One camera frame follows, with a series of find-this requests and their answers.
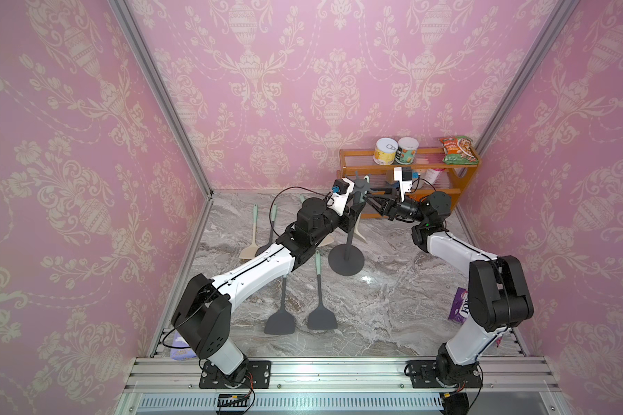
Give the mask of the mint grey solid spatula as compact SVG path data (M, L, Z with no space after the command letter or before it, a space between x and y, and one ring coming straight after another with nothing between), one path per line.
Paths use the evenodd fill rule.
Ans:
M317 297L318 305L309 314L306 326L309 330L329 331L338 328L337 318L335 314L324 305L323 285L322 285L322 263L321 254L317 250L314 254L314 264L317 280Z

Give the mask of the mint grey ladle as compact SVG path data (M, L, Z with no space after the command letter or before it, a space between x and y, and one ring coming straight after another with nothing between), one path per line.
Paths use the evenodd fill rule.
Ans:
M296 329L295 317L287 310L287 275L281 279L280 307L266 322L267 335L292 335Z

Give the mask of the mint grey slotted turner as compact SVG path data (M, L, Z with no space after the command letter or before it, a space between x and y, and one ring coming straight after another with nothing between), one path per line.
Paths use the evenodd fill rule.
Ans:
M271 245L274 242L274 223L276 221L276 217L277 217L277 211L278 211L278 206L276 203L273 204L271 210L270 210L270 214L269 214L269 235L268 235L268 242L259 247L256 251L256 255L259 256L261 255L263 252L266 252L266 250L268 250L269 247L271 247Z

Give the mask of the beige long-handled spatula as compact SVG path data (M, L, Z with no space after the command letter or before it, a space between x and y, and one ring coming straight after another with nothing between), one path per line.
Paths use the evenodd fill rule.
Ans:
M323 240L321 240L321 242L318 244L318 246L319 247L327 247L327 246L333 244L334 242L335 242L334 237L331 234L329 234L329 235L326 235L325 238L323 238Z

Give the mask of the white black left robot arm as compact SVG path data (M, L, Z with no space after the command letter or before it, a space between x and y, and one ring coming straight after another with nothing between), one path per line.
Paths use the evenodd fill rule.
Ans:
M318 247L336 229L348 233L364 202L334 195L328 202L309 198L291 223L265 252L214 278L198 274L185 287L172 318L172 329L183 337L200 360L211 363L228 387L241 387L249 378L249 358L230 338L232 311L277 278L297 270L309 259L320 264Z

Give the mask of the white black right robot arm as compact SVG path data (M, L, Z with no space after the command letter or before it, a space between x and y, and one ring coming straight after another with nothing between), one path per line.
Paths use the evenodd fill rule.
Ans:
M447 387L466 384L486 349L534 315L521 261L485 252L451 234L446 218L452 200L442 191L419 201L395 194L368 195L366 200L382 217L413 222L414 245L467 277L468 317L456 335L441 345L435 363L439 383Z

